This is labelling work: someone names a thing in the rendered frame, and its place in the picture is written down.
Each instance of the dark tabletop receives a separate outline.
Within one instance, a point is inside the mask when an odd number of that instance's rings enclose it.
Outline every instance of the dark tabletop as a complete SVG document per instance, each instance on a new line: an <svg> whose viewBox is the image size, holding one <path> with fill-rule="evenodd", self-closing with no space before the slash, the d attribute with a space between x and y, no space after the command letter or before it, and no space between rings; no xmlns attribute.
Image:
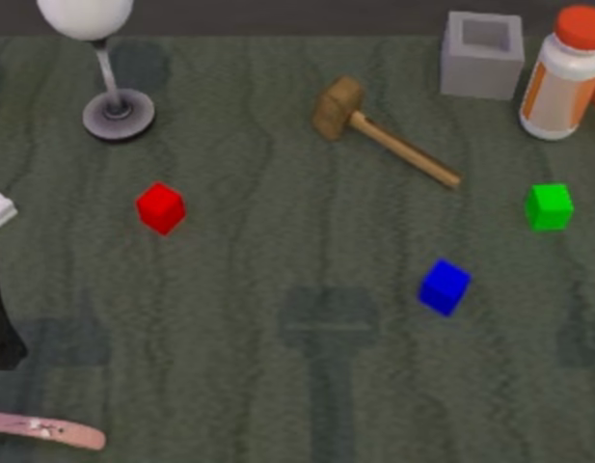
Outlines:
<svg viewBox="0 0 595 463"><path fill-rule="evenodd" d="M102 89L88 45L0 39L0 191L19 210L0 284L30 349L0 372L0 411L109 440L0 436L0 463L595 462L595 110L534 140L517 101L438 95L434 38L114 45L158 111L124 145L81 125ZM464 174L457 192L312 131L344 73ZM168 237L134 207L156 180L188 208ZM535 233L524 197L550 181L576 215ZM473 274L451 318L417 299L439 257Z"/></svg>

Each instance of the orange bottle cap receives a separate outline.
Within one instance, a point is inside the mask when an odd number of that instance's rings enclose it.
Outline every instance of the orange bottle cap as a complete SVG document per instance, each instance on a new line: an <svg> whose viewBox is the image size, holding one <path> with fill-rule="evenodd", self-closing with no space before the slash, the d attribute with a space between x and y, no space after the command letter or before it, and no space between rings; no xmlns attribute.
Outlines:
<svg viewBox="0 0 595 463"><path fill-rule="evenodd" d="M595 50L595 7L573 5L563 8L556 18L554 33L567 46Z"/></svg>

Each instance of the blue cube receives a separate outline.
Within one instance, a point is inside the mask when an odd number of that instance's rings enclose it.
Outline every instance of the blue cube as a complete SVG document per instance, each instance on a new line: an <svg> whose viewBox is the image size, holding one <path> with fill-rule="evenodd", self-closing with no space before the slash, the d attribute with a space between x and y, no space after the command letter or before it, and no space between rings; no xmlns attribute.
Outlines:
<svg viewBox="0 0 595 463"><path fill-rule="evenodd" d="M471 275L446 260L438 260L421 283L419 300L436 312L451 316L469 287Z"/></svg>

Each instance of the white lampshade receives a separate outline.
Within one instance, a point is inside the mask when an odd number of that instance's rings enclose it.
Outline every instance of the white lampshade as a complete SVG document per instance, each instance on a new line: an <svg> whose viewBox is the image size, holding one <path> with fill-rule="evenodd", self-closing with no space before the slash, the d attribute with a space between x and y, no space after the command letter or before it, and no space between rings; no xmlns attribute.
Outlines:
<svg viewBox="0 0 595 463"><path fill-rule="evenodd" d="M38 0L38 7L57 32L79 41L97 41L121 29L133 3L134 0Z"/></svg>

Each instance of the hammer head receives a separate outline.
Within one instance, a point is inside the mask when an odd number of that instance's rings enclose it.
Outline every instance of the hammer head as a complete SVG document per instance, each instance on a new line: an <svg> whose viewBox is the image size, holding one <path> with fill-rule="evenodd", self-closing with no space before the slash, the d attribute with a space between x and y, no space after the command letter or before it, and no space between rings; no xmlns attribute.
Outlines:
<svg viewBox="0 0 595 463"><path fill-rule="evenodd" d="M327 140L335 141L353 112L362 107L364 89L352 77L336 79L316 101L312 116L314 128Z"/></svg>

